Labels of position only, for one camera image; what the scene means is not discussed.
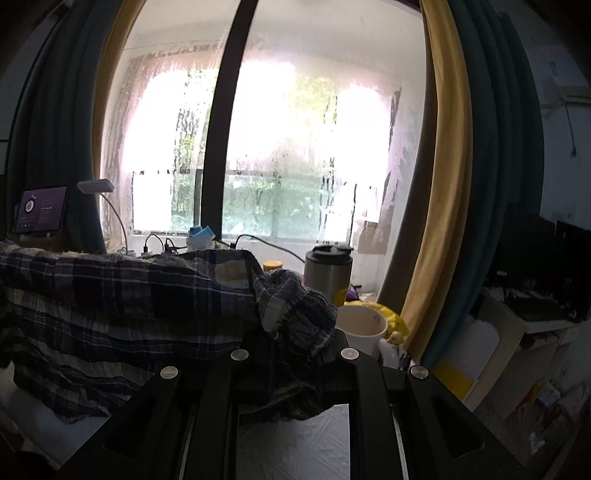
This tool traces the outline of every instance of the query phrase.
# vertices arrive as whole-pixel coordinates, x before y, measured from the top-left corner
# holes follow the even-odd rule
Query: desk
[[[499,344],[464,405],[474,411],[488,395],[497,414],[505,419],[538,380],[549,380],[558,374],[568,345],[575,339],[581,324],[567,319],[526,322],[503,303],[500,288],[483,288],[482,293],[485,300],[478,319],[495,326]],[[521,349],[519,343],[524,335],[543,332],[555,335],[536,341],[527,350]]]

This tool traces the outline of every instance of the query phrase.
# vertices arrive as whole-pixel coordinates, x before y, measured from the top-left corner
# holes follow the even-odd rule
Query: silver screw
[[[178,375],[178,368],[176,367],[164,367],[160,371],[160,376],[165,380],[171,380]]]
[[[230,357],[232,357],[232,360],[242,362],[248,358],[248,350],[244,350],[244,348],[237,348],[230,354]]]
[[[420,380],[423,380],[429,376],[429,370],[427,370],[422,365],[413,365],[410,369],[410,374],[414,378],[418,378]]]
[[[354,348],[343,348],[340,351],[340,356],[345,360],[355,360],[359,356],[359,352]]]

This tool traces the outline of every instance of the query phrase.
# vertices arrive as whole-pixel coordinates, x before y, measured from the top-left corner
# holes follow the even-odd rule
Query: black monitor
[[[557,222],[556,295],[585,319],[591,306],[591,231],[565,222]]]
[[[489,276],[494,283],[521,288],[534,280],[545,289],[554,271],[554,224],[509,205]]]
[[[14,233],[51,233],[61,229],[66,187],[25,190],[17,209]]]

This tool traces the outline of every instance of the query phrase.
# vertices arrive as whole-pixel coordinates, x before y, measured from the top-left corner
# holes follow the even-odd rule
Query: keyboard
[[[560,308],[560,306],[552,300],[507,295],[505,298],[505,305],[526,322],[571,320],[569,318],[569,312]]]

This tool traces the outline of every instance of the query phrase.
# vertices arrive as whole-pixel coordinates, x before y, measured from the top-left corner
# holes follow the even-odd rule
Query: thermos
[[[306,253],[304,285],[321,292],[333,305],[345,303],[351,278],[351,247],[317,245]]]

